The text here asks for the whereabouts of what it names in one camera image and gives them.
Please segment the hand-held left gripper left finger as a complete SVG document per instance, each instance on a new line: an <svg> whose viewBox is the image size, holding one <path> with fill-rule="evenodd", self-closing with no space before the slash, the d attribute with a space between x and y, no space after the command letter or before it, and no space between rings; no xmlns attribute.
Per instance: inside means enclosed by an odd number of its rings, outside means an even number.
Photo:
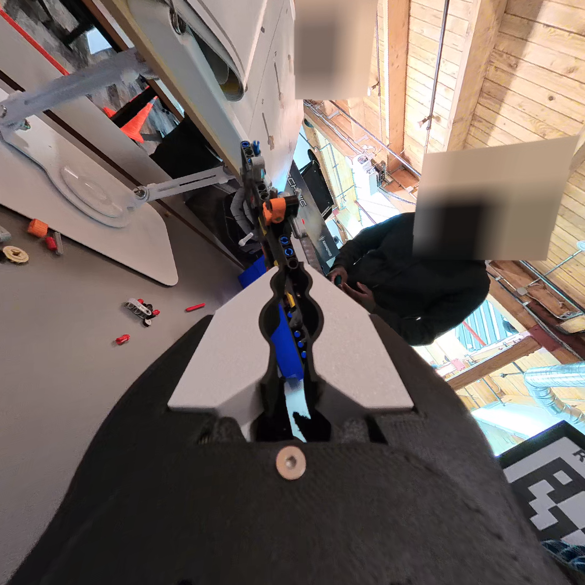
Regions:
<svg viewBox="0 0 585 585"><path fill-rule="evenodd" d="M280 390L274 345L260 324L275 298L277 274L277 267L269 269L212 316L167 403L170 410L233 418L252 439L254 421Z"/></svg>

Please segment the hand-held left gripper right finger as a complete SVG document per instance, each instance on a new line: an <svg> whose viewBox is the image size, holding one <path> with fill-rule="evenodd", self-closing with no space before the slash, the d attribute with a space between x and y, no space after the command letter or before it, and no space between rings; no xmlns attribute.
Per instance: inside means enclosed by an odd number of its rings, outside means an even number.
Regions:
<svg viewBox="0 0 585 585"><path fill-rule="evenodd" d="M322 315L311 349L316 410L334 425L366 415L412 411L413 400L370 314L314 268L306 271L309 299Z"/></svg>

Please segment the lego car chassis assembly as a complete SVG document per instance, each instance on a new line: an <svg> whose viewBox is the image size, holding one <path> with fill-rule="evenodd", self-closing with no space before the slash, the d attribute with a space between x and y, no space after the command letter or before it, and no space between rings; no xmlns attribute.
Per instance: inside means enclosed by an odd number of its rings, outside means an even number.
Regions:
<svg viewBox="0 0 585 585"><path fill-rule="evenodd" d="M319 311L308 294L312 281L306 271L307 264L294 248L294 241L302 244L306 236L297 220L300 190L294 194L279 193L270 185L258 141L243 141L240 150L243 189L233 198L232 214L237 222L250 224L266 269L278 269L278 305L282 303L284 307L297 351L306 365L311 356L312 337L319 325Z"/></svg>

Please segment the person's right forearm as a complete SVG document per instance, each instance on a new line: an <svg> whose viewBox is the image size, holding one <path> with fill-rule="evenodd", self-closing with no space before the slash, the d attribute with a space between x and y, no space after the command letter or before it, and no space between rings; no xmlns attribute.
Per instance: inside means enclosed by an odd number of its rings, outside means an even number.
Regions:
<svg viewBox="0 0 585 585"><path fill-rule="evenodd" d="M584 545L570 544L561 539L547 539L541 541L541 545L563 569L584 578Z"/></svg>

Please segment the black lego set box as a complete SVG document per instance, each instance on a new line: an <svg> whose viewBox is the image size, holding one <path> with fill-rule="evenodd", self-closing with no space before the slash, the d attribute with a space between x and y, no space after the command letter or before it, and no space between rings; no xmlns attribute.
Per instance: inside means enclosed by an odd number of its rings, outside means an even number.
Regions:
<svg viewBox="0 0 585 585"><path fill-rule="evenodd" d="M324 273L331 269L339 248L326 226L332 214L333 199L314 154L309 164L299 169L293 162L285 185L286 194L301 190L298 218L304 220L307 234L314 245L319 265ZM188 118L181 121L156 146L150 158L172 179L220 167L222 161L208 141ZM238 181L226 186L206 186L184 194L186 207L219 239L245 267L259 258L260 247L251 238L244 246L239 240L247 236L249 228L242 229L234 219L231 204Z"/></svg>

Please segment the white ceiling device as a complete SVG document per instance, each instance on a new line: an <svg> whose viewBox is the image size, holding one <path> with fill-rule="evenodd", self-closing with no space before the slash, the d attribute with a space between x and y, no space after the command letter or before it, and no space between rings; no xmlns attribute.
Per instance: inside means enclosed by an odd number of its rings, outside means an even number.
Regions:
<svg viewBox="0 0 585 585"><path fill-rule="evenodd" d="M385 180L386 161L377 161L368 154L358 154L349 158L349 164L358 195L370 196L377 193Z"/></svg>

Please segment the orange traffic cone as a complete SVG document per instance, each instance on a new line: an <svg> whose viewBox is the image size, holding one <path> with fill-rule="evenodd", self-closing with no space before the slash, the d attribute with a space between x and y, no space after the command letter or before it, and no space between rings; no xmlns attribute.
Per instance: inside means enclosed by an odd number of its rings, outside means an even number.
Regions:
<svg viewBox="0 0 585 585"><path fill-rule="evenodd" d="M128 138L135 142L143 143L144 139L142 138L141 130L153 109L156 99L155 94L143 92L136 95L135 98L117 111L107 106L104 106L102 111Z"/></svg>

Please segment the rolled grey mat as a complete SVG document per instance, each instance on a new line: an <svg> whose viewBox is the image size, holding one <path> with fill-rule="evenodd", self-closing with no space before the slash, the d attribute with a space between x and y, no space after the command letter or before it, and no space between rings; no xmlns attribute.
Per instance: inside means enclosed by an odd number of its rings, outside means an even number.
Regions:
<svg viewBox="0 0 585 585"><path fill-rule="evenodd" d="M174 33L181 39L191 36L196 41L223 95L230 102L240 101L245 95L245 86L236 62L218 35L187 1L166 3Z"/></svg>

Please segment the white partition panel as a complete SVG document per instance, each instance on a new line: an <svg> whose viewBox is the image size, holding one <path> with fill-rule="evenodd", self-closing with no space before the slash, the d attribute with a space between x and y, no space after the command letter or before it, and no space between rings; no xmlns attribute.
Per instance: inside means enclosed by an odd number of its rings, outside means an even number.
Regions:
<svg viewBox="0 0 585 585"><path fill-rule="evenodd" d="M303 121L295 99L292 1L187 1L236 62L245 95L223 95L196 41L179 38L166 1L102 1L150 68L230 171L240 144L260 143L272 185L284 191Z"/></svg>

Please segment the silver ventilation duct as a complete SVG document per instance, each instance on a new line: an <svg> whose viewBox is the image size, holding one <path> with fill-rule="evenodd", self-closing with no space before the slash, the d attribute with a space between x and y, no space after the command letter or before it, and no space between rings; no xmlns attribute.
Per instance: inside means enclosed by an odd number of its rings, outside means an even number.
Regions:
<svg viewBox="0 0 585 585"><path fill-rule="evenodd" d="M584 362L538 367L523 374L523 383L536 404L584 433L584 412L561 400L554 389L584 388Z"/></svg>

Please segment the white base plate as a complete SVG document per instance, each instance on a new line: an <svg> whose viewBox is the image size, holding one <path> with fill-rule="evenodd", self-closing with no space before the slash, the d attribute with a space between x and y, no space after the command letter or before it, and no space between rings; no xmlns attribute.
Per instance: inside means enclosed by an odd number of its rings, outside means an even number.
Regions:
<svg viewBox="0 0 585 585"><path fill-rule="evenodd" d="M39 115L10 118L16 96L1 91L1 205L160 284L176 285L162 217Z"/></svg>

